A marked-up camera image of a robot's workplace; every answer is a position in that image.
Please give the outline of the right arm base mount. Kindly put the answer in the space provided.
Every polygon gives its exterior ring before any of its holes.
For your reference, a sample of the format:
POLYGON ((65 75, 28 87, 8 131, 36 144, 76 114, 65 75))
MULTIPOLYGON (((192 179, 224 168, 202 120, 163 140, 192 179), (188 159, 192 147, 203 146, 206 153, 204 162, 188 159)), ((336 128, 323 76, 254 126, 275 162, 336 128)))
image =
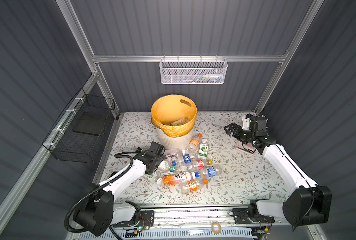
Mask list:
POLYGON ((249 215, 248 208, 232 208, 229 215, 234 219, 235 224, 273 224, 275 223, 275 219, 269 216, 261 216, 261 215, 253 215, 252 217, 249 215))

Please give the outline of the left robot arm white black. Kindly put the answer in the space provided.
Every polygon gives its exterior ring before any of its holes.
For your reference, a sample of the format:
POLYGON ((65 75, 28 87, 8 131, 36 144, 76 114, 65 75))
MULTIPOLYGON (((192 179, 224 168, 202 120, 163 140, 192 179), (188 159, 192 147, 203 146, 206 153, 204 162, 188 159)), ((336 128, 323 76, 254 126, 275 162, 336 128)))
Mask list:
POLYGON ((138 221, 140 207, 132 202, 116 204, 116 199, 134 181, 154 173, 163 160, 165 147, 152 142, 149 149, 121 152, 115 158, 129 159, 129 164, 96 187, 74 204, 67 212, 64 227, 70 233, 90 232, 102 235, 111 225, 138 221))

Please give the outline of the blue label clear water bottle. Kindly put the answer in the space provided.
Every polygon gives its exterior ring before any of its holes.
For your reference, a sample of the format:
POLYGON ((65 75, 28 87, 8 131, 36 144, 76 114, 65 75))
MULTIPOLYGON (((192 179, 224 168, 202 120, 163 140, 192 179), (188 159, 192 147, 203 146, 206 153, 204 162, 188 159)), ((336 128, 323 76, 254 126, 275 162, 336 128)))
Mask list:
POLYGON ((222 175, 222 173, 223 173, 223 168, 220 165, 210 165, 195 172, 195 176, 197 178, 208 179, 208 178, 220 176, 222 175))

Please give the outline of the orange milk tea bottle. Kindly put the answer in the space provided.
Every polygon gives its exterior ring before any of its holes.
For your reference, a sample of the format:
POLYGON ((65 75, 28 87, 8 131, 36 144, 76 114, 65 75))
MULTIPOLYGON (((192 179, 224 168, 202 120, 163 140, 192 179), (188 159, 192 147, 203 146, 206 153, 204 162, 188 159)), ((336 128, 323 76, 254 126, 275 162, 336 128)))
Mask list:
POLYGON ((198 175, 195 172, 182 172, 175 175, 160 177, 156 180, 156 183, 161 187, 167 188, 169 186, 180 185, 192 181, 197 177, 198 175))

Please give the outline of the white orange label bottle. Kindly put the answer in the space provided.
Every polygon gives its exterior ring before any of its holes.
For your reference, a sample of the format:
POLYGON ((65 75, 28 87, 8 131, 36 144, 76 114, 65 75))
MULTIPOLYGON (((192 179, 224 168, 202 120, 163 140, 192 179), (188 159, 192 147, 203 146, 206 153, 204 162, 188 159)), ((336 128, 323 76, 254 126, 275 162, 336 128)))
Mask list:
POLYGON ((159 171, 162 171, 162 172, 166 172, 166 171, 169 171, 169 163, 165 160, 161 161, 161 163, 159 164, 159 166, 157 167, 157 169, 159 171))

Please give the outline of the brown coffee bottle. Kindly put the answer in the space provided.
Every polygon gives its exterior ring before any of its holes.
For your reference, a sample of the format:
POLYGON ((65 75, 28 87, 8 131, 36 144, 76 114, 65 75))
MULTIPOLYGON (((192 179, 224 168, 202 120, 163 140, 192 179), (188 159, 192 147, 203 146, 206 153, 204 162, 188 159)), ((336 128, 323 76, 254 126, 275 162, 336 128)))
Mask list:
POLYGON ((170 124, 171 127, 182 126, 190 122, 190 118, 185 116, 177 121, 174 121, 170 124))

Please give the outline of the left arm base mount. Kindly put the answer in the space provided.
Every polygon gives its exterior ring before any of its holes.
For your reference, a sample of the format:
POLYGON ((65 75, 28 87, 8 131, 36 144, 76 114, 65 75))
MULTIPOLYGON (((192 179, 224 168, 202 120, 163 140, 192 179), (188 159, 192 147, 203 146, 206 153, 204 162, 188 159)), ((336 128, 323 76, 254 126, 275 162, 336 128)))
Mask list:
POLYGON ((121 227, 153 227, 155 211, 141 210, 132 220, 118 224, 121 227))

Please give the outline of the orange label small bottle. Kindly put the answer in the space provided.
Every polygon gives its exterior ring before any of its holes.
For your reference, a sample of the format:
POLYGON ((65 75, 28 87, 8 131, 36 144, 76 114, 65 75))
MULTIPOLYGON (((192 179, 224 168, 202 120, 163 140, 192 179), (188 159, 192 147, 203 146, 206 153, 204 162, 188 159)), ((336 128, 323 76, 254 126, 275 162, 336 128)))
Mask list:
POLYGON ((197 192, 208 184, 208 179, 198 179, 181 184, 181 193, 184 195, 197 192))

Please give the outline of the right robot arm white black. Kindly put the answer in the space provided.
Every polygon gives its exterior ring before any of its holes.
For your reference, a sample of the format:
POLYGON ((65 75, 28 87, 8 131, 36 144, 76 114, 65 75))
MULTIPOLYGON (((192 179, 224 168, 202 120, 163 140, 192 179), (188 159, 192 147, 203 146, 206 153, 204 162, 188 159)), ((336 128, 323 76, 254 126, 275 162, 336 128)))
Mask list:
POLYGON ((257 223, 268 217, 285 219, 294 229, 328 222, 332 203, 331 190, 318 185, 303 172, 285 148, 269 134, 266 123, 265 118, 248 114, 242 125, 231 123, 224 127, 227 135, 243 145, 251 144, 268 160, 291 193, 282 202, 269 199, 250 201, 249 218, 257 223))

